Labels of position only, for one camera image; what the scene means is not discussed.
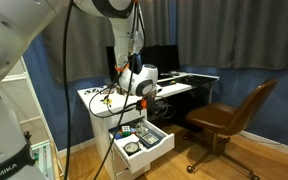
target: brown office chair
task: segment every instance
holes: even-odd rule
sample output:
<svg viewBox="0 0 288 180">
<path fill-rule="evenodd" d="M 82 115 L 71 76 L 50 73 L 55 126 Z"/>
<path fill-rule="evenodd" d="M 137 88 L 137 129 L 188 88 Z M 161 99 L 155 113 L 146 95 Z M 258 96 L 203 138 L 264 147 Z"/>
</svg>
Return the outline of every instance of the brown office chair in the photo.
<svg viewBox="0 0 288 180">
<path fill-rule="evenodd" d="M 210 154 L 217 153 L 218 134 L 231 136 L 243 131 L 265 99 L 269 96 L 276 83 L 276 79 L 267 79 L 249 94 L 244 102 L 237 108 L 222 103 L 210 103 L 204 107 L 190 111 L 186 116 L 188 123 L 212 132 L 212 149 L 205 153 L 194 165 L 187 166 L 187 172 L 193 172 L 195 167 Z M 259 179 L 258 176 L 254 175 L 252 170 L 225 154 L 224 151 L 219 154 L 248 170 L 251 179 Z"/>
</svg>

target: wall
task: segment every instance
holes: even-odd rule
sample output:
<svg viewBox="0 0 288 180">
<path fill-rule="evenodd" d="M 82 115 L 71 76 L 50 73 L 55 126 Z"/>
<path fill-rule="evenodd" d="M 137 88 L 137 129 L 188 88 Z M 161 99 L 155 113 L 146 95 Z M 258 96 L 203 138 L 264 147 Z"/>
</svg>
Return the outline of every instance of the wall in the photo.
<svg viewBox="0 0 288 180">
<path fill-rule="evenodd" d="M 278 78 L 275 89 L 246 131 L 288 145 L 288 70 L 216 69 L 183 66 L 193 73 L 216 75 L 214 101 L 238 106 L 266 78 Z"/>
<path fill-rule="evenodd" d="M 67 142 L 64 86 L 55 82 L 52 77 L 41 37 L 37 37 L 30 44 L 23 57 L 57 148 L 63 150 Z M 68 84 L 72 115 L 72 146 L 93 138 L 89 114 L 78 97 L 77 90 L 103 84 L 104 77 L 81 79 Z"/>
</svg>

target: white desk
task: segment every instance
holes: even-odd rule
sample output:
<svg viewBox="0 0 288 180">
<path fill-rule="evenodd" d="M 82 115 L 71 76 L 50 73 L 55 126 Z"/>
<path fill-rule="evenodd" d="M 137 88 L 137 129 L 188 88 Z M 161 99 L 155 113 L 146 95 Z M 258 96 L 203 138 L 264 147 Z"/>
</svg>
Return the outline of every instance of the white desk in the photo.
<svg viewBox="0 0 288 180">
<path fill-rule="evenodd" d="M 179 76 L 176 76 L 176 78 L 183 77 L 185 75 L 187 75 L 187 73 L 181 73 Z M 218 77 L 214 76 L 199 76 L 216 78 L 217 80 L 219 79 Z M 210 95 L 212 94 L 212 84 L 213 83 L 210 83 L 209 85 Z M 168 97 L 174 94 L 191 90 L 193 88 L 194 87 L 190 85 L 176 83 L 170 86 L 162 87 L 162 90 L 157 94 L 157 96 Z M 97 95 L 90 103 L 90 100 L 95 95 L 95 93 L 87 93 L 89 91 L 90 89 L 82 89 L 79 90 L 78 93 L 87 109 L 89 109 L 90 105 L 92 113 L 96 114 L 95 116 L 90 112 L 90 118 L 97 151 L 100 157 L 103 159 L 110 143 L 111 135 L 108 130 L 117 126 L 120 115 L 103 118 L 97 117 L 110 115 L 110 112 L 107 109 L 107 105 L 101 101 L 106 95 Z M 110 94 L 109 98 L 112 99 L 112 103 L 109 109 L 112 112 L 117 112 L 121 110 L 125 102 L 125 97 L 125 95 L 119 95 L 117 93 Z M 140 99 L 141 97 L 129 96 L 127 105 L 135 103 L 137 100 Z M 141 112 L 139 112 L 133 109 L 124 113 L 121 124 L 125 124 L 138 119 L 141 119 L 148 128 L 154 130 L 158 135 L 163 137 L 163 139 L 161 140 L 161 142 L 159 142 L 152 148 L 143 149 L 131 156 L 128 156 L 122 149 L 122 147 L 119 147 L 116 141 L 114 141 L 113 148 L 110 151 L 110 154 L 105 162 L 105 168 L 111 179 L 135 179 L 136 177 L 140 176 L 141 174 L 150 169 L 150 163 L 152 161 L 174 148 L 174 134 L 166 134 L 158 127 L 148 122 L 146 110 L 142 110 Z"/>
</svg>

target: black monitor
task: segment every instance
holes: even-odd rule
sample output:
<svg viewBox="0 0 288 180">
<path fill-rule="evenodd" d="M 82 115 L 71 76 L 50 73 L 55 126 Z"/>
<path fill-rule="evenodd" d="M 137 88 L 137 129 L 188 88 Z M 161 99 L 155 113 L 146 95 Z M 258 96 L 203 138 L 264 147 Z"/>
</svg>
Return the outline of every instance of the black monitor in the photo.
<svg viewBox="0 0 288 180">
<path fill-rule="evenodd" d="M 113 46 L 106 47 L 106 58 L 107 58 L 107 65 L 108 65 L 108 74 L 110 77 L 111 82 L 113 82 L 117 77 L 117 71 L 115 70 L 115 53 Z"/>
<path fill-rule="evenodd" d="M 159 77 L 180 69 L 177 45 L 155 45 L 145 47 L 141 55 L 143 64 L 153 64 L 157 67 Z"/>
</svg>

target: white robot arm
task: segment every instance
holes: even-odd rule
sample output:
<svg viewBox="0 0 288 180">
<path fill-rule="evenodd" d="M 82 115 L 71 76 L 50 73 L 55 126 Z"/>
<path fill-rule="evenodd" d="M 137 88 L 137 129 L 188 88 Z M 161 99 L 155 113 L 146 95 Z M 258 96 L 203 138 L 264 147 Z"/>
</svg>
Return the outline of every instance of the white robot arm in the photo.
<svg viewBox="0 0 288 180">
<path fill-rule="evenodd" d="M 145 96 L 154 91 L 158 74 L 155 66 L 143 65 L 139 74 L 133 74 L 132 80 L 132 72 L 129 68 L 124 68 L 129 55 L 139 53 L 144 46 L 143 28 L 139 27 L 140 23 L 134 24 L 134 17 L 135 20 L 142 18 L 139 4 L 134 4 L 132 0 L 75 0 L 75 4 L 88 14 L 109 18 L 115 37 L 116 66 L 123 69 L 119 85 L 128 90 L 131 82 L 130 91 L 136 96 Z"/>
<path fill-rule="evenodd" d="M 80 0 L 75 2 L 89 14 L 106 16 L 112 22 L 115 36 L 117 67 L 122 68 L 130 54 L 141 49 L 132 46 L 129 49 L 133 18 L 133 0 Z M 20 59 L 29 43 L 50 21 L 68 5 L 68 0 L 0 0 L 0 81 Z M 126 68 L 120 79 L 120 85 L 131 92 L 145 95 L 154 90 L 157 81 L 157 69 L 145 66 L 138 75 Z M 15 113 L 7 108 L 0 99 L 0 179 L 43 179 L 39 170 L 32 166 L 30 147 L 25 140 Z"/>
</svg>

